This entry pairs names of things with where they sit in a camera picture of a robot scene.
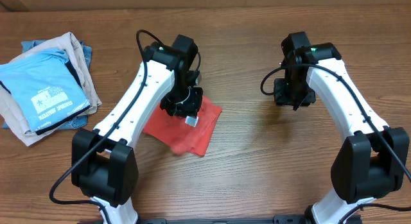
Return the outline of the red printed t-shirt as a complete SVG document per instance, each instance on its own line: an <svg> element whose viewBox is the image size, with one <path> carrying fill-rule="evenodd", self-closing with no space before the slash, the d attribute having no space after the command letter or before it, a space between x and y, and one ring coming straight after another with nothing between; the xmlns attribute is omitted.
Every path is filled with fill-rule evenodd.
<svg viewBox="0 0 411 224"><path fill-rule="evenodd" d="M198 112L198 123L192 127L186 124L183 117L169 116L157 107L143 132L163 142L177 155L192 153L203 157L221 112L222 107L214 105L204 96Z"/></svg>

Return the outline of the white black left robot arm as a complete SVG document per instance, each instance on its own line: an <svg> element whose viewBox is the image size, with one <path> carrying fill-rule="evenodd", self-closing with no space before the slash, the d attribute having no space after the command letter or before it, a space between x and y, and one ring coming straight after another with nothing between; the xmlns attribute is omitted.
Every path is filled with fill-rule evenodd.
<svg viewBox="0 0 411 224"><path fill-rule="evenodd" d="M93 130L80 129L72 140L71 181L98 206L102 223L137 223L131 195L138 181L136 142L159 107L169 116L196 125L202 104L200 58L194 40L178 35L171 46L158 39L145 47L131 86L110 114Z"/></svg>

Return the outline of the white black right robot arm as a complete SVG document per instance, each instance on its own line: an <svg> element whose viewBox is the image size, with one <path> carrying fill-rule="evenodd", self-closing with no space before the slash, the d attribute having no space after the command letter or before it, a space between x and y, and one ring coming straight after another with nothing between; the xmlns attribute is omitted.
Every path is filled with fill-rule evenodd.
<svg viewBox="0 0 411 224"><path fill-rule="evenodd" d="M274 80L274 101L294 110L320 98L342 140L331 167L331 190L308 206L300 223L359 223L353 215L401 189L410 177L407 162L410 138L392 128L366 102L345 68L342 55L330 42L312 45L305 32L289 34L281 43L280 69Z"/></svg>

